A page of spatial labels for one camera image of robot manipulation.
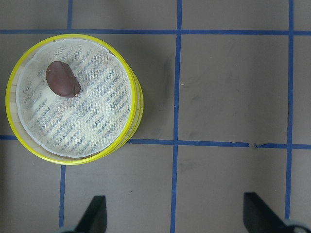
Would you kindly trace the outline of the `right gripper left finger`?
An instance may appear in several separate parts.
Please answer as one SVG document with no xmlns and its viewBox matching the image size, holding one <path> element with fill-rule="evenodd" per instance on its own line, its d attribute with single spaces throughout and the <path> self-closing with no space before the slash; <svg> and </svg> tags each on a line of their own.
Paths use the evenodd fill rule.
<svg viewBox="0 0 311 233">
<path fill-rule="evenodd" d="M 105 195 L 94 196 L 76 226 L 61 227 L 59 233 L 105 233 L 107 207 Z"/>
</svg>

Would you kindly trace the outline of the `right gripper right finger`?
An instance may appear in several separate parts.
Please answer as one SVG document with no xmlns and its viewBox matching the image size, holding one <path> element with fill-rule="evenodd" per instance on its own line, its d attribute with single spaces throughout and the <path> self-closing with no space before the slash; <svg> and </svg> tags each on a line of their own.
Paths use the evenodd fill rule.
<svg viewBox="0 0 311 233">
<path fill-rule="evenodd" d="M 309 233 L 305 224 L 282 220 L 255 192 L 243 195 L 243 224 L 249 233 Z"/>
</svg>

